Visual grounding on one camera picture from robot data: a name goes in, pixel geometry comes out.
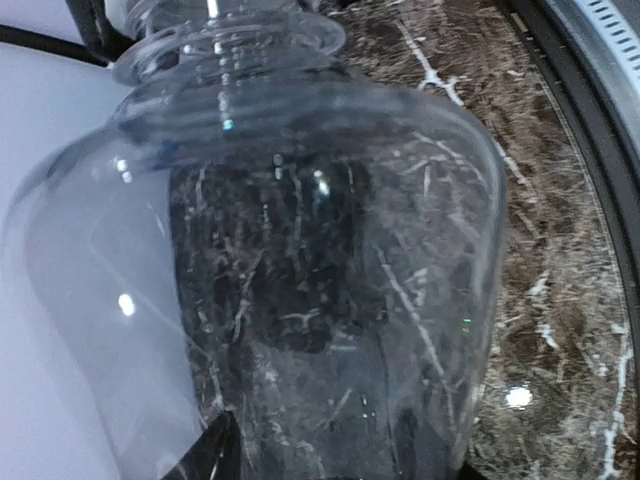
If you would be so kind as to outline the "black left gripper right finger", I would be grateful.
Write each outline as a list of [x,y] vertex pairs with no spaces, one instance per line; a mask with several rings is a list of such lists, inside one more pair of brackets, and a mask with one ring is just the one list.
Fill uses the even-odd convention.
[[465,461],[458,472],[457,480],[488,480],[488,478],[468,461]]

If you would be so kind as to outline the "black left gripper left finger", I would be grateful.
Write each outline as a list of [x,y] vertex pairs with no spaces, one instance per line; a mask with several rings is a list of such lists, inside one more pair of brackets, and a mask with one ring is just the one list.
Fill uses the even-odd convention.
[[239,480],[241,453],[238,422],[223,411],[162,480]]

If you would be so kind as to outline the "clear plastic bottle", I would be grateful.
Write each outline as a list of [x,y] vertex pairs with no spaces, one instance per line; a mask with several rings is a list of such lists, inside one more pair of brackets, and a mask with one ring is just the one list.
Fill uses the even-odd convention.
[[356,76],[315,1],[100,1],[129,94],[2,237],[55,407],[5,479],[162,479],[231,411],[240,479],[455,479],[486,371],[504,163],[468,111]]

